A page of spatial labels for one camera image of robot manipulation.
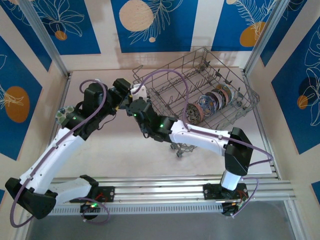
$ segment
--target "dish rack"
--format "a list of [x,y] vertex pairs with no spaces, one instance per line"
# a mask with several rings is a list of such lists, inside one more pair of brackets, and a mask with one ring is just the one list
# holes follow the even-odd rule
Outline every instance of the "dish rack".
[[[139,71],[142,68],[143,65],[132,70],[134,84],[141,83],[145,77],[152,73],[139,76]],[[233,125],[239,118],[244,117],[260,100],[259,95],[243,79],[205,47],[190,52],[159,69],[173,69],[184,76],[189,88],[189,103],[195,103],[199,96],[210,92],[218,84],[228,84],[234,88],[233,101],[213,116],[205,117],[198,124],[200,127],[223,130],[227,126]],[[157,114],[182,119],[186,87],[179,76],[172,72],[161,72],[152,76],[145,87]],[[177,150],[176,155],[179,158],[183,153],[190,153],[196,148],[194,145],[184,143],[172,143],[170,147]]]

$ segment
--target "enclosure wall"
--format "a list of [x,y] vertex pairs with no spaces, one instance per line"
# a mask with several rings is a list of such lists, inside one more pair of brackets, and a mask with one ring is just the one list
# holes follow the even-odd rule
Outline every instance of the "enclosure wall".
[[[302,42],[308,32],[311,32],[311,35],[307,36],[307,38],[311,39],[314,33],[315,38],[313,41],[317,41],[317,38],[320,38],[320,35],[316,35],[318,33],[317,29],[319,29],[318,27],[320,26],[319,17],[319,1],[307,0],[266,67],[263,61],[259,59],[249,75],[253,89],[260,95],[260,103],[258,106],[268,139],[271,142],[277,163],[279,164],[282,179],[291,180],[302,208],[305,223],[310,227],[310,233],[314,239],[320,238],[320,205],[311,184],[320,180],[320,145],[310,145],[308,147],[309,149],[305,151],[299,146],[301,144],[302,146],[307,145],[313,140],[319,140],[319,135],[317,134],[319,126],[316,125],[317,121],[315,121],[315,116],[317,115],[313,115],[313,117],[310,116],[310,104],[309,106],[301,105],[302,98],[299,98],[299,95],[303,95],[303,93],[301,93],[299,89],[293,89],[293,85],[296,81],[301,82],[303,80],[296,79],[295,76],[299,76],[302,72],[305,74],[308,68],[308,58],[305,60],[307,51],[301,50],[302,46],[300,42]],[[309,46],[308,43],[306,44],[306,49],[315,49],[313,46],[313,44]],[[301,54],[300,59],[293,59],[296,54]],[[312,66],[319,68],[317,64],[312,64]],[[286,103],[291,96],[294,98],[292,100],[292,106],[280,104]],[[292,113],[290,111],[288,112],[288,110],[297,111],[297,114],[295,114],[294,117],[289,117]],[[301,116],[299,114],[304,114],[307,120],[304,121],[300,118]],[[288,125],[290,126],[288,123],[291,121],[298,123],[298,130],[303,129],[304,125],[309,125],[310,127],[311,122],[315,125],[312,128],[313,132],[303,132],[300,130],[297,138],[295,138],[294,135],[292,135],[294,129],[289,129],[288,127]],[[298,143],[297,145],[300,137],[305,137],[306,141],[300,145]]]
[[[0,239],[7,240],[15,229],[9,221],[13,199],[5,183],[19,178],[46,148],[66,77],[54,63],[44,67],[1,7],[0,22]],[[15,213],[17,223],[21,208]]]
[[[228,67],[243,67],[276,2],[36,0],[30,4],[67,69],[75,71],[140,65],[156,69],[203,46]],[[1,0],[0,5],[16,26],[24,26],[19,6],[11,0]]]

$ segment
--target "beige wall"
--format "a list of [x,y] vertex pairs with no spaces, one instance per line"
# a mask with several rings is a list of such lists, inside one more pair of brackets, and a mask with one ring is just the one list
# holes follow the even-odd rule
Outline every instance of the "beige wall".
[[[0,23],[1,37],[42,85],[42,92],[17,161],[0,154],[0,189],[5,190],[6,181],[10,177],[19,178],[46,148],[66,78],[60,74],[54,64],[51,65],[49,72],[45,70],[1,7]],[[14,233],[14,228],[9,221],[12,202],[11,196],[5,193],[0,206],[0,233],[3,240],[10,239]],[[19,221],[18,208],[15,221]]]
[[320,205],[311,183],[320,180],[320,144],[298,154],[271,81],[319,17],[319,0],[308,0],[266,68],[259,60],[249,75],[253,89],[260,94],[261,118],[282,178],[291,180],[302,215],[314,239],[320,239]]

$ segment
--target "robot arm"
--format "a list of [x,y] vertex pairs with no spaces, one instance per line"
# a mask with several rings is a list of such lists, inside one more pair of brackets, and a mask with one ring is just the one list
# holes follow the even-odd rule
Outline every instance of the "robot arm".
[[[98,188],[103,187],[99,187],[98,182],[89,176],[83,175],[76,180],[60,184],[51,184],[51,182],[71,154],[85,142],[93,131],[99,128],[99,123],[106,116],[116,114],[126,97],[128,97],[128,103],[125,105],[127,115],[134,116],[141,132],[155,141],[191,144],[224,156],[226,170],[220,184],[226,191],[236,189],[241,176],[248,172],[253,150],[240,144],[237,145],[230,140],[225,140],[221,136],[236,138],[250,144],[241,129],[233,128],[231,132],[228,132],[190,125],[192,129],[214,133],[220,137],[189,131],[181,120],[158,115],[152,108],[152,103],[147,97],[147,90],[144,86],[137,94],[133,94],[133,92],[138,86],[133,86],[131,95],[129,95],[130,83],[124,79],[117,79],[113,86],[114,88],[107,91],[107,100],[98,114],[57,146],[56,143],[69,133],[70,129],[84,121],[101,104],[102,87],[98,83],[90,84],[84,92],[84,101],[80,102],[74,111],[67,115],[62,123],[62,128],[42,156],[19,179],[10,178],[7,181],[5,187],[10,195],[15,198],[22,185],[30,179],[18,199],[18,204],[37,219],[42,219],[51,212],[56,204],[62,204],[80,197],[95,198],[98,195]],[[56,149],[31,178],[32,170],[37,167],[52,147],[56,147]]]

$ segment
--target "metal frame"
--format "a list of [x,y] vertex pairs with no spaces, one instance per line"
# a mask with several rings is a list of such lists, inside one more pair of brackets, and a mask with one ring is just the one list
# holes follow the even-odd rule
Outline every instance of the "metal frame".
[[296,239],[312,240],[311,236],[308,234],[310,231],[306,225],[306,222],[301,218],[302,214],[299,210],[297,201],[286,200],[284,201],[284,205]]
[[[58,184],[73,179],[55,178],[53,183]],[[214,203],[215,200],[205,200],[203,185],[207,183],[219,184],[221,175],[95,177],[95,179],[100,186],[115,187],[114,203],[117,204]],[[250,195],[257,183],[255,180],[244,182]],[[253,200],[278,201],[294,200],[295,198],[290,181],[280,181],[270,177],[260,180]],[[233,200],[221,199],[218,202],[233,202]]]
[[290,0],[278,0],[276,5],[273,8],[273,11],[268,18],[260,37],[258,38],[251,55],[244,66],[245,74],[249,74],[250,71],[253,69],[253,66],[260,58],[260,55],[265,48],[269,38],[271,37],[272,33],[274,32],[280,18],[282,17],[284,11],[286,10]]
[[[22,209],[18,224],[24,223],[30,217],[30,213],[27,210]],[[15,228],[13,233],[11,234],[10,240],[25,240],[27,237],[29,225],[30,222],[28,222],[23,227]]]
[[[72,74],[69,74],[69,76],[68,76],[68,78],[67,78],[67,80],[65,82],[64,89],[62,91],[62,95],[61,95],[61,98],[60,98],[60,103],[59,103],[59,106],[57,108],[57,111],[64,107],[64,104],[65,104],[65,101],[66,101],[66,97],[67,97],[67,94],[68,94],[68,90],[69,90],[69,86],[70,86],[71,76],[72,76]],[[57,121],[54,121],[47,147],[54,140],[55,136],[57,135],[58,129],[59,129],[59,124],[57,123]]]
[[[244,82],[247,85],[249,85],[250,87],[252,87],[251,83],[250,83],[248,77],[246,76],[244,70],[242,70],[242,77],[243,77]],[[272,170],[273,173],[276,173],[277,178],[279,180],[281,180],[282,177],[281,177],[281,173],[279,171],[279,167],[278,167],[278,164],[277,164],[277,161],[276,161],[275,153],[274,153],[274,151],[273,151],[273,149],[272,149],[272,147],[270,145],[270,142],[269,142],[269,140],[267,138],[267,134],[266,134],[265,128],[263,126],[263,123],[262,123],[262,120],[261,120],[261,117],[260,117],[259,105],[257,105],[256,107],[253,108],[253,114],[254,114],[254,117],[255,117],[255,120],[256,120],[256,123],[257,123],[258,129],[259,129],[261,138],[262,138],[262,142],[263,142],[264,148],[266,149],[266,151],[268,153],[272,154],[272,156],[273,156],[273,162],[270,162],[271,170]]]
[[[234,98],[225,107],[213,115],[206,116],[198,123],[200,127],[223,130],[244,117],[259,102],[259,95],[250,85],[237,76],[229,67],[205,47],[198,48],[182,57],[143,76],[139,76],[142,65],[133,69],[133,84],[139,84],[149,74],[162,69],[174,69],[180,72],[189,86],[189,102],[196,103],[200,96],[212,91],[220,84],[232,87]],[[186,100],[186,87],[183,79],[166,72],[152,76],[145,84],[154,110],[159,115],[181,119]],[[172,143],[171,148],[177,150],[180,158],[183,153],[192,152],[196,146],[184,143]]]
[[51,37],[49,36],[45,26],[42,24],[40,17],[30,1],[19,0],[19,7],[52,61],[56,64],[63,75],[68,76],[68,70],[63,63],[56,46],[54,45]]

